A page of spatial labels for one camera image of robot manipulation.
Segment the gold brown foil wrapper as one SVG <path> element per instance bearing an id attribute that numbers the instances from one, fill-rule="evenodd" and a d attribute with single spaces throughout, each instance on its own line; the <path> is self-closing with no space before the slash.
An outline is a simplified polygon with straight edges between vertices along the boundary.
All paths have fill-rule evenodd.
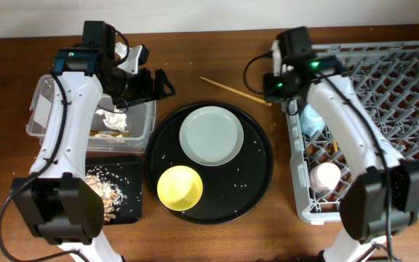
<path id="1" fill-rule="evenodd" d="M 91 130 L 89 132 L 90 137 L 96 138 L 131 138 L 130 132 L 116 132 L 116 131 L 97 131 Z"/>

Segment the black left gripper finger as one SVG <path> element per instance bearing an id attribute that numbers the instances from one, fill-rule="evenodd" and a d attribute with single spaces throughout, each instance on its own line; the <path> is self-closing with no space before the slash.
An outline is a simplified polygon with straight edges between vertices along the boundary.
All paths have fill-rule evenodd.
<path id="1" fill-rule="evenodd" d="M 116 97 L 113 98 L 113 104 L 116 108 L 129 108 L 132 106 L 136 106 L 142 103 L 147 103 L 153 101 L 152 98 L 123 98 L 123 97 Z"/>
<path id="2" fill-rule="evenodd" d="M 176 95 L 176 90 L 163 69 L 155 70 L 154 95 L 155 98 L 168 98 Z"/>

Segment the yellow bowl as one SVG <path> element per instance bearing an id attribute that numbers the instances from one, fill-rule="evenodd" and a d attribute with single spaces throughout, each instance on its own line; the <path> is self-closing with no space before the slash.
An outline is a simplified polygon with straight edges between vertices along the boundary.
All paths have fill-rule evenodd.
<path id="1" fill-rule="evenodd" d="M 194 207 L 203 194 L 203 182 L 197 171 L 178 165 L 164 171 L 156 186 L 159 201 L 168 209 L 186 211 Z"/>

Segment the food scraps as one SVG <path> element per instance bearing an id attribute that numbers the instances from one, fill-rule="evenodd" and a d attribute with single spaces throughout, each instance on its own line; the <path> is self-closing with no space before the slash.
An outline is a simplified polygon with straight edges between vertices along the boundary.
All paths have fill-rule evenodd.
<path id="1" fill-rule="evenodd" d="M 95 165 L 87 168 L 86 182 L 103 201 L 104 224 L 116 220 L 118 211 L 127 199 L 127 195 L 119 188 L 119 183 L 124 182 L 124 179 L 104 166 Z"/>

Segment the pink cup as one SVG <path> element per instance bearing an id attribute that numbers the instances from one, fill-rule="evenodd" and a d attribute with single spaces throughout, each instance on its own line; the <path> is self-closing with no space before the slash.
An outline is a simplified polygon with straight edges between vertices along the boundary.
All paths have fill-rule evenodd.
<path id="1" fill-rule="evenodd" d="M 341 177 L 337 165 L 325 162 L 315 166 L 309 173 L 310 187 L 316 193 L 333 190 Z"/>

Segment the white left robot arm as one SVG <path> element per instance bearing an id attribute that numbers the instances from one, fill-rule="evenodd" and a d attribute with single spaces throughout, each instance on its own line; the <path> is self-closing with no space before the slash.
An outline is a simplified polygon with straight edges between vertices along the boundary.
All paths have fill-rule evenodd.
<path id="1" fill-rule="evenodd" d="M 175 95 L 165 72 L 143 67 L 149 51 L 112 47 L 61 49 L 50 75 L 55 98 L 41 150 L 27 178 L 12 182 L 14 202 L 34 237 L 77 261 L 123 261 L 103 233 L 103 201 L 86 183 L 89 132 L 104 95 L 129 108 Z"/>

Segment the grey round plate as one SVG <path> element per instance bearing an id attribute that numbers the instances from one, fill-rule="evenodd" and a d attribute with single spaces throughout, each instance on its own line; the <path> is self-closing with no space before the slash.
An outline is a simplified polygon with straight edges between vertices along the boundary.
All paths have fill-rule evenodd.
<path id="1" fill-rule="evenodd" d="M 240 152 L 244 129 L 241 121 L 228 109 L 203 106 L 184 118 L 179 141 L 190 160 L 215 167 L 231 161 Z"/>

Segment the blue cup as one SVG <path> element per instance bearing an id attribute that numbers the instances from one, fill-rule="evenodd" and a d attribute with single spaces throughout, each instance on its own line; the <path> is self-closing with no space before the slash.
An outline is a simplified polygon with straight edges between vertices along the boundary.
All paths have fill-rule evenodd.
<path id="1" fill-rule="evenodd" d="M 325 122 L 310 105 L 306 105 L 300 114 L 300 127 L 304 135 L 312 136 L 324 129 Z"/>

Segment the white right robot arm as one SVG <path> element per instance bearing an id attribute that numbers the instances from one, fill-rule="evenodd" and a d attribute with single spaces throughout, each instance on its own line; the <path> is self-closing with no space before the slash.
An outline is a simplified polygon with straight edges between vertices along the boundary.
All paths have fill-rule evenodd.
<path id="1" fill-rule="evenodd" d="M 407 161 L 381 133 L 334 56 L 275 58 L 264 82 L 274 101 L 302 98 L 338 142 L 353 183 L 340 201 L 343 227 L 318 261 L 365 261 L 377 249 L 395 259 L 391 238 L 418 221 L 419 161 Z"/>

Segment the white napkin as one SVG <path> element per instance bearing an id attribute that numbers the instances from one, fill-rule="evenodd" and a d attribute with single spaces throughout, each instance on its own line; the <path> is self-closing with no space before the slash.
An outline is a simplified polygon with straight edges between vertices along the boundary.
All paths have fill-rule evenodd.
<path id="1" fill-rule="evenodd" d="M 114 109 L 113 113 L 103 109 L 98 109 L 95 113 L 103 116 L 102 122 L 108 129 L 126 132 L 127 115 L 119 113 L 118 109 Z"/>

